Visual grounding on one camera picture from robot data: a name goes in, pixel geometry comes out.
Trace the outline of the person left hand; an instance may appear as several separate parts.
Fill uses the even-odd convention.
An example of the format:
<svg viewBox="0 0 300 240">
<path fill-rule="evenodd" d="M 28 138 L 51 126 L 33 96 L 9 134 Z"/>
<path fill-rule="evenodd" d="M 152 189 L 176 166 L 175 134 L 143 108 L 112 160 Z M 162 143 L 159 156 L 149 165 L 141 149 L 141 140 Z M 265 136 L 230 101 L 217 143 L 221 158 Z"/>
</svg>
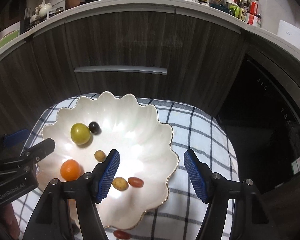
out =
<svg viewBox="0 0 300 240">
<path fill-rule="evenodd" d="M 0 207 L 0 220 L 12 239 L 18 239 L 20 229 L 11 203 Z"/>
</svg>

